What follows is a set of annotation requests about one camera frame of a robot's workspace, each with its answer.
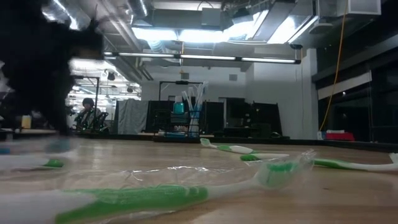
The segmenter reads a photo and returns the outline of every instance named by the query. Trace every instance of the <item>blue container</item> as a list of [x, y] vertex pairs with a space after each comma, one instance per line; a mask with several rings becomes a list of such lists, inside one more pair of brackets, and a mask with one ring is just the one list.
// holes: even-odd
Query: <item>blue container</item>
[[182, 96], [175, 97], [175, 103], [173, 106], [173, 113], [184, 114], [184, 103], [182, 102]]

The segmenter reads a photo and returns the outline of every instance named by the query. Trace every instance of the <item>yellow cable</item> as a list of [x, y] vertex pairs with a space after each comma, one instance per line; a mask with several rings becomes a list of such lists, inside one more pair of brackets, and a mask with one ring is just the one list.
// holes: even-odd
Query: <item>yellow cable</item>
[[339, 72], [339, 69], [340, 69], [341, 52], [343, 50], [343, 36], [344, 36], [344, 26], [345, 26], [345, 20], [346, 20], [346, 15], [347, 15], [347, 9], [348, 9], [348, 0], [346, 2], [346, 8], [344, 10], [343, 24], [341, 25], [340, 46], [339, 46], [339, 49], [338, 49], [335, 81], [333, 83], [333, 88], [331, 90], [331, 95], [329, 97], [328, 108], [326, 109], [325, 117], [323, 118], [323, 122], [322, 122], [322, 125], [319, 128], [319, 131], [322, 131], [322, 129], [323, 129], [325, 123], [326, 123], [326, 119], [328, 117], [329, 110], [330, 110], [331, 99], [333, 98], [333, 95], [335, 94], [335, 87], [336, 87], [336, 83], [337, 83], [338, 72]]

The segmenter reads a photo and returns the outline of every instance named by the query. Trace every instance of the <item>person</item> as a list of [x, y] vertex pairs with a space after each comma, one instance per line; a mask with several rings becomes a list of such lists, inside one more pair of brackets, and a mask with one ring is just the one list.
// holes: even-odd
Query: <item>person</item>
[[[82, 54], [101, 55], [104, 40], [96, 31], [100, 22], [94, 19], [82, 30], [48, 21], [42, 8], [49, 3], [0, 1], [0, 61], [4, 64], [1, 70], [7, 87], [13, 90], [3, 99], [0, 113], [3, 118], [12, 119], [37, 110], [66, 137], [70, 132], [65, 98], [75, 84], [68, 63]], [[47, 100], [37, 96], [47, 96]]]
[[91, 98], [85, 98], [83, 100], [83, 106], [84, 109], [81, 110], [79, 112], [80, 115], [83, 115], [83, 118], [81, 119], [83, 122], [87, 122], [88, 127], [86, 127], [87, 129], [92, 128], [93, 125], [93, 120], [101, 114], [101, 110], [100, 109], [96, 109], [95, 113], [94, 113], [94, 100]]

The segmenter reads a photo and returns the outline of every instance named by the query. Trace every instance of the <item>fluorescent light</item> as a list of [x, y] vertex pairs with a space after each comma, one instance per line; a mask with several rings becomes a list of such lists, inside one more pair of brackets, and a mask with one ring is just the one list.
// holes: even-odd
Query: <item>fluorescent light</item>
[[259, 30], [262, 22], [264, 22], [264, 20], [266, 19], [267, 15], [268, 15], [268, 12], [269, 12], [268, 10], [264, 10], [264, 11], [260, 12], [259, 16], [256, 16], [258, 18], [255, 20], [254, 25], [251, 27], [251, 30], [246, 35], [246, 40], [251, 39], [251, 38], [254, 37], [256, 32]]
[[310, 22], [308, 22], [305, 26], [303, 26], [292, 38], [290, 38], [287, 42], [292, 43], [295, 41], [298, 37], [300, 37], [314, 22], [316, 22], [319, 19], [318, 16], [314, 16]]
[[267, 41], [268, 44], [284, 44], [286, 43], [296, 31], [294, 20], [288, 16], [285, 21], [278, 27], [271, 38]]
[[120, 56], [130, 57], [150, 57], [150, 58], [174, 58], [172, 54], [152, 54], [152, 53], [119, 53]]
[[181, 55], [181, 58], [186, 58], [186, 59], [209, 59], [209, 60], [235, 60], [235, 57], [212, 56], [212, 55]]
[[116, 71], [116, 67], [104, 60], [88, 60], [88, 59], [72, 59], [69, 62], [70, 66], [73, 70], [86, 70], [88, 69], [96, 69], [96, 70], [105, 70], [111, 69]]
[[132, 31], [138, 39], [142, 40], [177, 40], [177, 34], [172, 29], [144, 29], [133, 27]]
[[[96, 87], [96, 85], [92, 85], [92, 84], [77, 84], [78, 86], [82, 86], [82, 87]], [[117, 86], [114, 85], [99, 85], [99, 87], [101, 88], [117, 88]]]
[[[105, 95], [105, 94], [99, 94], [98, 99], [99, 100], [106, 100], [107, 98], [118, 98], [118, 99], [136, 99], [136, 100], [141, 100], [141, 97], [135, 96], [135, 95]], [[69, 98], [95, 98], [95, 94], [84, 94], [84, 93], [69, 93], [68, 95]]]
[[276, 58], [242, 58], [242, 62], [295, 63], [296, 60]]
[[228, 40], [222, 31], [213, 30], [183, 30], [179, 40], [190, 43], [220, 43]]

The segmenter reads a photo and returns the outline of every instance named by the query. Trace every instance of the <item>dark hair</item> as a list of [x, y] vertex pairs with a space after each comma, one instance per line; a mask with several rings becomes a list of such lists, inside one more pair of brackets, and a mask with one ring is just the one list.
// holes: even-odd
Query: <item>dark hair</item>
[[94, 106], [94, 100], [91, 99], [91, 98], [85, 98], [85, 99], [83, 100], [83, 106], [84, 106], [85, 104], [89, 104], [90, 106]]

